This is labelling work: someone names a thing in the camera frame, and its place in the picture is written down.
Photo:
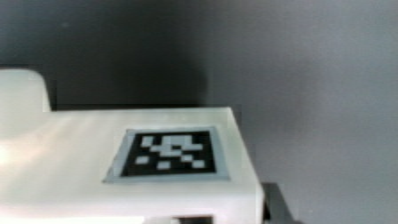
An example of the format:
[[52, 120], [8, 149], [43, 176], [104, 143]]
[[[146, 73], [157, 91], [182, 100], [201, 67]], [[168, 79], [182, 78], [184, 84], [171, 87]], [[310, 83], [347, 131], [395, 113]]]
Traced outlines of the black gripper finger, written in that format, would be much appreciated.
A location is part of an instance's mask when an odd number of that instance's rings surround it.
[[294, 218], [279, 185], [264, 183], [265, 203], [264, 203], [264, 224], [303, 224]]

